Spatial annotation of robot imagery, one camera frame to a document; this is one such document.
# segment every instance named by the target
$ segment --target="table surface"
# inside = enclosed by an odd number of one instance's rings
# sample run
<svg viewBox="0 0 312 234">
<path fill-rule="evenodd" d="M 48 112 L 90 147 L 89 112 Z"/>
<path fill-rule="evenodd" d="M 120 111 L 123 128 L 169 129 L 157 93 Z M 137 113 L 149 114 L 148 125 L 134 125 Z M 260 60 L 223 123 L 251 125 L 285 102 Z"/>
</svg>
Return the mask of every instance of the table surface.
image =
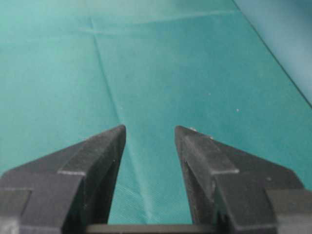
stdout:
<svg viewBox="0 0 312 234">
<path fill-rule="evenodd" d="M 183 125 L 312 188 L 312 110 L 229 0 L 0 3 L 0 173 L 120 123 L 110 223 L 190 223 Z"/>
</svg>

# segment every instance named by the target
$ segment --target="teal tablecloth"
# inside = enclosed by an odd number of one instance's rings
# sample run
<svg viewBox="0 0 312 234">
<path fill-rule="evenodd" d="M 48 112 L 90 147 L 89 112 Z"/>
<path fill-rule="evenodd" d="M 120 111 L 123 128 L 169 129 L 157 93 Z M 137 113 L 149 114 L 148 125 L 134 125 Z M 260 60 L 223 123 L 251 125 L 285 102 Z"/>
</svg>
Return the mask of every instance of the teal tablecloth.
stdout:
<svg viewBox="0 0 312 234">
<path fill-rule="evenodd" d="M 312 110 L 229 0 L 0 2 L 0 171 L 127 126 L 111 223 L 189 223 L 184 125 L 312 188 Z"/>
</svg>

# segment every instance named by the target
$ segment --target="textured fabric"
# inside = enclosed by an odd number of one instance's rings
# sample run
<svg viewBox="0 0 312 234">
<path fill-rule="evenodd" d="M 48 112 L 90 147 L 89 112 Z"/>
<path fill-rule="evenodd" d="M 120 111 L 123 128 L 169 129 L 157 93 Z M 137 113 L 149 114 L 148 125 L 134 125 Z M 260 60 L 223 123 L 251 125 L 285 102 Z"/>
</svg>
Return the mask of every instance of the textured fabric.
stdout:
<svg viewBox="0 0 312 234">
<path fill-rule="evenodd" d="M 228 0 L 0 2 L 0 171 L 124 123 L 111 223 L 189 223 L 174 127 L 293 168 L 312 111 Z"/>
</svg>

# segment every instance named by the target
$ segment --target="green cloth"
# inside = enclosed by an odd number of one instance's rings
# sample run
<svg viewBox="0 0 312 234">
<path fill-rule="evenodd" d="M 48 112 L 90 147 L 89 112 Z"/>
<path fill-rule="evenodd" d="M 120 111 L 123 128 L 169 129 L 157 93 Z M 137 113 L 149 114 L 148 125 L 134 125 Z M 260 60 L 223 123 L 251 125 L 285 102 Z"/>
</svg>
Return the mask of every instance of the green cloth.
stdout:
<svg viewBox="0 0 312 234">
<path fill-rule="evenodd" d="M 190 223 L 174 127 L 294 169 L 312 110 L 228 0 L 0 2 L 0 171 L 120 123 L 110 223 Z"/>
<path fill-rule="evenodd" d="M 234 1 L 312 105 L 312 1 Z"/>
</svg>

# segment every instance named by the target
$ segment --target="black plastic part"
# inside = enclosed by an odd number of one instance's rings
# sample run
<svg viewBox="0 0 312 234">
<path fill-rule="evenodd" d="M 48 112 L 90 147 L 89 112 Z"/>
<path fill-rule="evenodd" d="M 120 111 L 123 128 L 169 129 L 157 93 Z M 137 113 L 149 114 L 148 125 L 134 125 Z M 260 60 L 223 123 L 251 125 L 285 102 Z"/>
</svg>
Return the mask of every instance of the black plastic part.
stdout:
<svg viewBox="0 0 312 234">
<path fill-rule="evenodd" d="M 194 223 L 235 234 L 274 234 L 277 221 L 266 190 L 304 188 L 293 171 L 191 129 L 176 127 L 175 143 Z"/>
<path fill-rule="evenodd" d="M 209 225 L 91 225 L 87 234 L 221 234 Z"/>
<path fill-rule="evenodd" d="M 194 225 L 106 225 L 125 140 L 121 125 L 3 174 L 0 234 L 312 233 L 312 192 L 293 171 L 181 126 Z"/>
<path fill-rule="evenodd" d="M 80 232 L 107 222 L 125 140 L 121 125 L 6 172 L 0 199 L 13 209 L 1 202 L 0 220 L 14 222 L 19 234 Z"/>
<path fill-rule="evenodd" d="M 285 189 L 266 192 L 276 215 L 279 234 L 312 233 L 311 191 Z"/>
</svg>

